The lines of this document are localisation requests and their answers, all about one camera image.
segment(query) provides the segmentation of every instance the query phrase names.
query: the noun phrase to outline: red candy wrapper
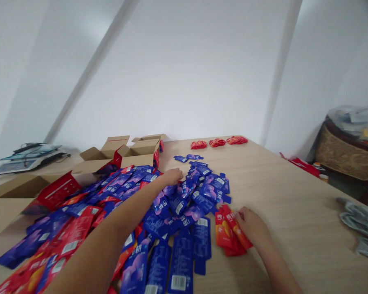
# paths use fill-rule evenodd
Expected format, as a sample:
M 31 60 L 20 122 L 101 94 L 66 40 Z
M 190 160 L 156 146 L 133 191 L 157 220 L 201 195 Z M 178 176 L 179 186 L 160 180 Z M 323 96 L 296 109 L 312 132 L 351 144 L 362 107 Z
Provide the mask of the red candy wrapper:
M 242 136 L 232 136 L 231 138 L 226 140 L 229 145 L 232 144 L 244 144 L 248 143 L 248 139 L 242 137 Z
M 191 149 L 203 149 L 207 147 L 207 143 L 205 141 L 197 141 L 192 142 Z
M 209 142 L 210 146 L 211 147 L 218 147 L 218 146 L 223 146 L 226 144 L 226 141 L 224 139 L 221 139 L 221 138 L 216 138 L 215 140 L 211 140 Z

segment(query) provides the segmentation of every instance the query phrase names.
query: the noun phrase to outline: forearm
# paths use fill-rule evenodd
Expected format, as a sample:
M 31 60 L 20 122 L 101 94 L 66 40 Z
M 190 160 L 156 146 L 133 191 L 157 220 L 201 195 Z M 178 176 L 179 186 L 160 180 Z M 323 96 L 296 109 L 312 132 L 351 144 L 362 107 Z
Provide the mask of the forearm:
M 261 245 L 255 243 L 254 246 L 266 267 L 274 294 L 302 293 L 300 286 L 272 240 L 267 240 Z
M 106 293 L 123 245 L 166 186 L 162 177 L 124 201 L 86 238 L 46 293 Z

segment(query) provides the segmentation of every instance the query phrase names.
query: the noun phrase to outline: digital scale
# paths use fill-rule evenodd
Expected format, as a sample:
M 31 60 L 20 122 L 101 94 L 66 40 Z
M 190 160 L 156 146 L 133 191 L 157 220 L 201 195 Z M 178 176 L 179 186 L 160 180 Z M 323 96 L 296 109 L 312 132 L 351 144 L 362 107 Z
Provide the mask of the digital scale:
M 28 172 L 61 158 L 64 153 L 61 145 L 28 143 L 25 147 L 14 151 L 14 154 L 0 160 L 7 161 L 0 166 L 0 174 Z

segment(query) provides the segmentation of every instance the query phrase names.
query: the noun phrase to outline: hand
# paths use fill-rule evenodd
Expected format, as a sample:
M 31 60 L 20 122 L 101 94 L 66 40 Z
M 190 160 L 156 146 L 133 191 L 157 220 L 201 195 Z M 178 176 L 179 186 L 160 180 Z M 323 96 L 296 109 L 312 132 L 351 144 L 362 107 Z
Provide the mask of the hand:
M 254 246 L 263 246 L 272 242 L 272 238 L 264 221 L 255 212 L 247 207 L 243 207 L 236 213 L 236 221 L 244 232 L 245 236 Z
M 170 169 L 160 176 L 160 178 L 163 178 L 166 182 L 166 186 L 176 185 L 183 177 L 183 172 L 179 168 Z

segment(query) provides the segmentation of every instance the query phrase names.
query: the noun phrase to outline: pile of snack packets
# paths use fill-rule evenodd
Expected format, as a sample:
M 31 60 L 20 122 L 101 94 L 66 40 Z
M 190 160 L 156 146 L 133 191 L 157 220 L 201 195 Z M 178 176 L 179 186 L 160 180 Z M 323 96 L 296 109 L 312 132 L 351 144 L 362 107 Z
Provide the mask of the pile of snack packets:
M 203 158 L 176 156 L 181 162 L 189 159 Z M 218 220 L 225 219 L 230 225 L 227 206 L 222 218 L 216 209 L 217 203 L 231 202 L 227 196 L 229 180 L 223 173 L 213 174 L 206 163 L 189 163 L 185 180 L 159 193 L 126 240 L 109 293 L 117 293 L 119 281 L 120 293 L 192 293 L 193 272 L 206 274 L 211 240 L 210 219 L 205 215 L 216 213 Z M 69 196 L 58 210 L 38 218 L 27 228 L 27 236 L 0 257 L 0 264 L 10 269 L 28 259 L 0 285 L 0 293 L 44 292 L 90 232 L 123 201 L 160 175 L 159 170 L 148 165 L 119 169 Z M 241 249 L 229 243 L 235 240 L 229 227 L 223 220 L 221 227 L 227 234 L 222 237 L 219 226 L 217 243 L 227 255 L 237 255 Z M 232 229 L 239 235 L 237 226 Z M 169 236 L 174 236 L 173 248 L 168 245 Z

